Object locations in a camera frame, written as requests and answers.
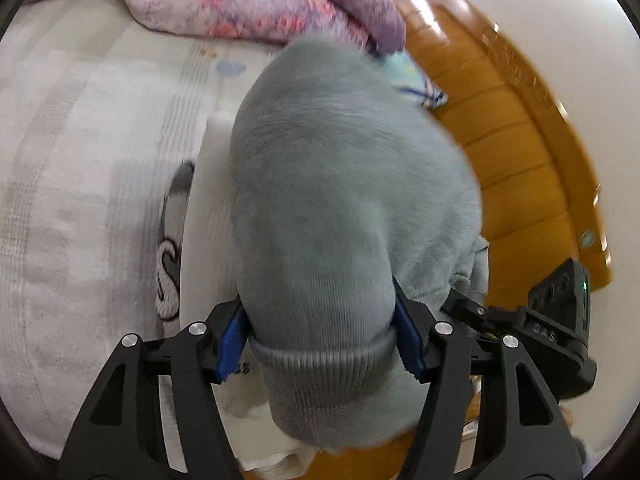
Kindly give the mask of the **teal striped pillow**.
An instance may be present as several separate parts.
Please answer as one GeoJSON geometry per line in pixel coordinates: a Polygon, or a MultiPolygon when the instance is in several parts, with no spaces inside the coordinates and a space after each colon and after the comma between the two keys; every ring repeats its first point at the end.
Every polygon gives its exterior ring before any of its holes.
{"type": "Polygon", "coordinates": [[[376,62],[390,84],[411,103],[434,110],[448,102],[448,94],[420,69],[406,50],[378,56],[376,62]]]}

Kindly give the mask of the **grey sweatshirt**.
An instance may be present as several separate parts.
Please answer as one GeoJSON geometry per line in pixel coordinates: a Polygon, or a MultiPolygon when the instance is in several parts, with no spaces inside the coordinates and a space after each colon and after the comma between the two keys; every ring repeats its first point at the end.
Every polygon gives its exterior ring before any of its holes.
{"type": "Polygon", "coordinates": [[[462,148],[364,54],[287,46],[232,128],[232,233],[250,348],[274,421],[315,448],[368,448],[420,418],[396,297],[438,311],[488,291],[482,200],[462,148]]]}

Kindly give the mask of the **white folded garment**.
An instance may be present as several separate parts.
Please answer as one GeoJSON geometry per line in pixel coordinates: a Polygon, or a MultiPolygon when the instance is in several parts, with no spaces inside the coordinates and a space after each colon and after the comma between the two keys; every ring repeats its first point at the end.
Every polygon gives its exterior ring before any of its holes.
{"type": "MultiPolygon", "coordinates": [[[[194,160],[172,177],[160,214],[156,251],[156,313],[165,336],[206,318],[233,299],[236,286],[231,226],[230,140],[234,118],[210,115],[194,160]]],[[[274,423],[268,393],[252,350],[213,388],[224,430],[243,470],[261,479],[306,474],[317,451],[274,423]]]]}

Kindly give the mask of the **wooden headboard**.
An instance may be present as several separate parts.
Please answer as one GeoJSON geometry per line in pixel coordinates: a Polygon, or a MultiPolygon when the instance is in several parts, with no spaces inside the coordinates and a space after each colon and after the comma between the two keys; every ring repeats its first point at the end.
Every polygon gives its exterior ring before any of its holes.
{"type": "Polygon", "coordinates": [[[483,196],[488,306],[513,310],[568,258],[612,281],[600,185],[582,139],[499,26],[466,0],[396,0],[406,48],[445,91],[433,116],[465,150],[483,196]]]}

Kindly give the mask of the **white patterned bed sheet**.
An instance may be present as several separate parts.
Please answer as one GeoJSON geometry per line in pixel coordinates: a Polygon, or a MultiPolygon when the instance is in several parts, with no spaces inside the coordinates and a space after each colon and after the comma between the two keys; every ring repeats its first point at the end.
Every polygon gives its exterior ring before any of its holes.
{"type": "Polygon", "coordinates": [[[23,6],[1,41],[1,396],[58,457],[128,333],[160,336],[160,210],[274,49],[151,32],[122,0],[23,6]]]}

